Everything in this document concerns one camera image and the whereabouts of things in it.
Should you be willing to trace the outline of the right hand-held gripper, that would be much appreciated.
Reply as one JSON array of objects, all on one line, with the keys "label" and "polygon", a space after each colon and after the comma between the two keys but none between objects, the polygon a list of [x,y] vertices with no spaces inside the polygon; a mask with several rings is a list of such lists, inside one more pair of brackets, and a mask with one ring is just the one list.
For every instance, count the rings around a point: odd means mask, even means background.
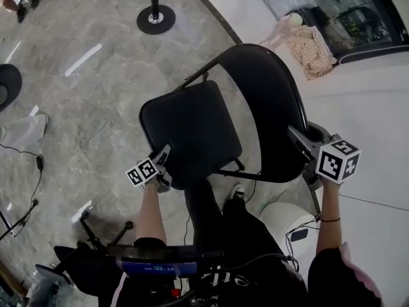
[{"label": "right hand-held gripper", "polygon": [[323,178],[341,185],[354,176],[362,150],[318,124],[308,123],[308,126],[306,132],[290,125],[287,129],[291,142],[309,160],[303,172],[307,185],[317,190]]}]

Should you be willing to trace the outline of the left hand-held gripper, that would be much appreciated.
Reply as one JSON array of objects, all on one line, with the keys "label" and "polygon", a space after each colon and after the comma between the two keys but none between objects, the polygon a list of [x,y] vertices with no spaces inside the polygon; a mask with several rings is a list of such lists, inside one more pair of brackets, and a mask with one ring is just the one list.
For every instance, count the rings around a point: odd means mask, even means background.
[{"label": "left hand-held gripper", "polygon": [[158,193],[168,192],[171,188],[172,177],[167,172],[165,163],[171,152],[171,145],[167,143],[154,157],[154,162],[145,158],[125,172],[134,187],[145,186],[148,182],[157,185]]}]

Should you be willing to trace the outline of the black folding chair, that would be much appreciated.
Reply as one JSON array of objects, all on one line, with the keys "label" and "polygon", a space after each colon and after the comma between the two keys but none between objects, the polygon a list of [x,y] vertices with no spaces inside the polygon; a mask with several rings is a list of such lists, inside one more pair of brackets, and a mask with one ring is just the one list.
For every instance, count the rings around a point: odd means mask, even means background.
[{"label": "black folding chair", "polygon": [[[215,66],[228,73],[251,111],[261,154],[258,173],[247,173],[239,163],[242,146],[233,121],[217,83],[205,76]],[[172,92],[145,102],[139,122],[153,152],[170,147],[164,166],[179,190],[210,175],[286,183],[307,163],[288,134],[289,128],[309,130],[297,84],[276,53],[252,43],[228,48]],[[228,171],[230,163],[238,169]]]}]

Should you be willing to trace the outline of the person's right forearm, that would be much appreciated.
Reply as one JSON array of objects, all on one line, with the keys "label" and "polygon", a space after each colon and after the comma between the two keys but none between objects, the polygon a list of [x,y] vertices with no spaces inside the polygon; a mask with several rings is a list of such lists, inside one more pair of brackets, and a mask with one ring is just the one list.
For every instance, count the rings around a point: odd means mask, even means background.
[{"label": "person's right forearm", "polygon": [[[326,178],[322,178],[323,199],[320,219],[337,219],[339,211],[339,190],[338,185]],[[338,248],[343,243],[341,221],[334,223],[320,222],[316,254],[325,249]]]}]

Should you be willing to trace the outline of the person's left forearm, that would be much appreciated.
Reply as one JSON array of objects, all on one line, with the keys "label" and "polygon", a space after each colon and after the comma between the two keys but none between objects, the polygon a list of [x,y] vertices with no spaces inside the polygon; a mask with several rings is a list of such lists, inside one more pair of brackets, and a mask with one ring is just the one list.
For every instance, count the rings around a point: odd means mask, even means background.
[{"label": "person's left forearm", "polygon": [[167,243],[160,211],[157,186],[147,182],[144,186],[143,201],[136,222],[136,239],[152,238]]}]

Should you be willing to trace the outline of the person's black trousers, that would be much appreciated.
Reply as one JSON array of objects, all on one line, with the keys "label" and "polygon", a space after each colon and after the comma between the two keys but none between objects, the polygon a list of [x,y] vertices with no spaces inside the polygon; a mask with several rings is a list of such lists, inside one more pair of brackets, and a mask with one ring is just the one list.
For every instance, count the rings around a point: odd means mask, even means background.
[{"label": "person's black trousers", "polygon": [[243,198],[227,200],[220,210],[206,178],[192,183],[184,193],[194,245],[206,251],[221,251],[228,260],[282,253],[264,223],[247,210]]}]

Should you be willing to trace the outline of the person's right sneaker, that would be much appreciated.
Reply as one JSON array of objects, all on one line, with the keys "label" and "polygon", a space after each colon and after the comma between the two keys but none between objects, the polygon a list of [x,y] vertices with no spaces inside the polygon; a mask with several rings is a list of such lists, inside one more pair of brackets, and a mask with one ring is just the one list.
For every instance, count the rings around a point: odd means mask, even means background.
[{"label": "person's right sneaker", "polygon": [[236,184],[232,188],[226,202],[227,203],[245,203],[246,199],[245,199],[245,187],[244,187],[244,185],[240,184],[240,183]]}]

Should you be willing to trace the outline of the white round appliance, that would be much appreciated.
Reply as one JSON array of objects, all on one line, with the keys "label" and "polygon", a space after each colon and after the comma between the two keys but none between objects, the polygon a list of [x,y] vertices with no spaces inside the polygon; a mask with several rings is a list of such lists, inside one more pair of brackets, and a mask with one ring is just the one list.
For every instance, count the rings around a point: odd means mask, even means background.
[{"label": "white round appliance", "polygon": [[319,230],[316,218],[299,206],[273,202],[261,211],[259,219],[285,255],[298,258],[316,246]]}]

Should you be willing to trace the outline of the beige checkered cloth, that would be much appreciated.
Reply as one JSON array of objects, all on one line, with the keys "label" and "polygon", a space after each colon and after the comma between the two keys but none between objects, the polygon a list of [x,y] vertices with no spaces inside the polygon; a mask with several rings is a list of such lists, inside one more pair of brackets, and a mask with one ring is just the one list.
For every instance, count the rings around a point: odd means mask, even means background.
[{"label": "beige checkered cloth", "polygon": [[307,80],[330,72],[337,60],[329,51],[316,26],[301,25],[287,40],[291,55],[302,65]]}]

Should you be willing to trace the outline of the black chest-mounted screen device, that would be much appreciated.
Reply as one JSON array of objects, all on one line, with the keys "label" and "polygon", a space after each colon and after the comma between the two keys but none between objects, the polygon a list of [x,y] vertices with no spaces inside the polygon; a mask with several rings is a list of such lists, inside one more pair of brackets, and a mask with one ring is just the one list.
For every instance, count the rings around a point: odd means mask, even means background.
[{"label": "black chest-mounted screen device", "polygon": [[108,245],[107,256],[129,275],[158,275],[188,278],[224,270],[224,253],[200,247],[166,246],[137,248],[129,245]]}]

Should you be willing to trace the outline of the black rolling stand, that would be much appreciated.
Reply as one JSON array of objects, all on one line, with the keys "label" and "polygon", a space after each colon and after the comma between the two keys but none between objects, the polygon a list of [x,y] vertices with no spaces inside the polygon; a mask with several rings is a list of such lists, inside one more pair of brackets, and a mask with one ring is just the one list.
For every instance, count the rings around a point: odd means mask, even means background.
[{"label": "black rolling stand", "polygon": [[107,246],[88,226],[88,215],[88,212],[83,212],[78,220],[86,232],[85,241],[79,241],[74,248],[54,246],[59,260],[55,270],[61,274],[67,273],[82,293],[96,297],[98,307],[110,307],[124,272],[118,261],[107,254]]}]

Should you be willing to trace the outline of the dark framed window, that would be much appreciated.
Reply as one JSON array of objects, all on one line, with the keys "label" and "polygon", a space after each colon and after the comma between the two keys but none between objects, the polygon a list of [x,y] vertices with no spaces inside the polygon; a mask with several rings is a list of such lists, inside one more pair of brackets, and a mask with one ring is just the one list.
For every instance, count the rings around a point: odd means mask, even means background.
[{"label": "dark framed window", "polygon": [[292,10],[340,65],[409,52],[409,28],[392,0],[300,0]]}]

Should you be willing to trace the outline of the black coat stand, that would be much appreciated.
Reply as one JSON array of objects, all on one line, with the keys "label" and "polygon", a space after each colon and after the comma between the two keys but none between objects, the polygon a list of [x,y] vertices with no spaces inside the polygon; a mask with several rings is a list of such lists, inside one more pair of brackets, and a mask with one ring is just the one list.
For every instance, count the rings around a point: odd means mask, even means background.
[{"label": "black coat stand", "polygon": [[159,3],[159,0],[151,0],[151,6],[143,9],[137,16],[137,27],[146,34],[159,35],[169,31],[176,22],[174,11]]}]

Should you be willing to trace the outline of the person's black printed t-shirt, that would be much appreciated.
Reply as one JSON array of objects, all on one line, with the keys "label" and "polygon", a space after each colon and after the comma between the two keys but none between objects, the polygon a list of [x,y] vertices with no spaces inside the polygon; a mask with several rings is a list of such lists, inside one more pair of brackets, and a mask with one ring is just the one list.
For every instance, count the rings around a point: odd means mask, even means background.
[{"label": "person's black printed t-shirt", "polygon": [[204,275],[179,299],[152,294],[122,277],[107,307],[385,307],[372,279],[353,265],[346,243],[324,249],[304,281],[275,256],[229,272]]}]

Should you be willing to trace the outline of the black round seat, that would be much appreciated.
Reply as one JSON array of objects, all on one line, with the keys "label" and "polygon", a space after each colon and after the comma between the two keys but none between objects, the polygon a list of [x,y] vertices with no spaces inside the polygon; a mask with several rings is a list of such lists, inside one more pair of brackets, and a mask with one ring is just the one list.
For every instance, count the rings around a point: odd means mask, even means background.
[{"label": "black round seat", "polygon": [[11,64],[0,65],[0,113],[2,113],[20,94],[22,75]]}]

